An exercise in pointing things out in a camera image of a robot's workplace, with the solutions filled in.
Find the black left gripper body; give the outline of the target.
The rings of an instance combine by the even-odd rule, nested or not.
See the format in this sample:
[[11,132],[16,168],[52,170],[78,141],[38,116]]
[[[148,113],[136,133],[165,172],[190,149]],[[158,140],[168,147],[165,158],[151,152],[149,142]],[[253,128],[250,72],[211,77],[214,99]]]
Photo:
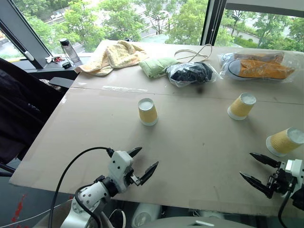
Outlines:
[[133,172],[133,168],[129,168],[124,176],[124,183],[126,187],[132,184],[135,184],[136,186],[139,186],[141,184],[141,180],[136,175],[134,175]]

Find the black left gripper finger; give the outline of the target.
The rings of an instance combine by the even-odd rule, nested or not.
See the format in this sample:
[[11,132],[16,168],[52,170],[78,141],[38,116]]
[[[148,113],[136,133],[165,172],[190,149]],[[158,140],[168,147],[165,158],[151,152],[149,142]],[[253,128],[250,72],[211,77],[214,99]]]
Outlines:
[[133,148],[131,150],[128,151],[128,154],[131,156],[131,157],[134,157],[138,154],[138,152],[142,149],[142,147],[136,147],[136,148]]
[[157,161],[145,171],[145,174],[140,178],[140,185],[143,185],[153,175],[158,164],[159,162]]

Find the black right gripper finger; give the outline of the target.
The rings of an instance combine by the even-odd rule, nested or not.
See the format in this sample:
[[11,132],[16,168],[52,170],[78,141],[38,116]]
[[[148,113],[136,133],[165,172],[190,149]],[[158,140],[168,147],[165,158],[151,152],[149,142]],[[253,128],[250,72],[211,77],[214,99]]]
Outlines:
[[273,190],[267,185],[264,185],[260,180],[254,178],[253,176],[250,176],[246,173],[239,172],[239,174],[242,176],[244,180],[246,180],[252,187],[259,190],[263,194],[266,195],[267,198],[271,199],[273,196]]
[[254,157],[257,161],[263,163],[263,164],[267,164],[273,168],[280,168],[281,166],[281,162],[280,161],[276,161],[266,155],[263,154],[259,154],[259,153],[250,153],[250,155],[252,157]]

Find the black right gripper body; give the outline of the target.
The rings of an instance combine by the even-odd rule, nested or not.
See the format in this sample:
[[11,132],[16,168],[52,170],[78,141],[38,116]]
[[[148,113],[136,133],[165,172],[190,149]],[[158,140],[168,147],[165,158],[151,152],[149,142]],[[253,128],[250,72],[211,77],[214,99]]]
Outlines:
[[285,195],[287,192],[294,192],[297,178],[290,172],[286,172],[283,168],[278,168],[277,171],[270,176],[268,184],[272,192]]

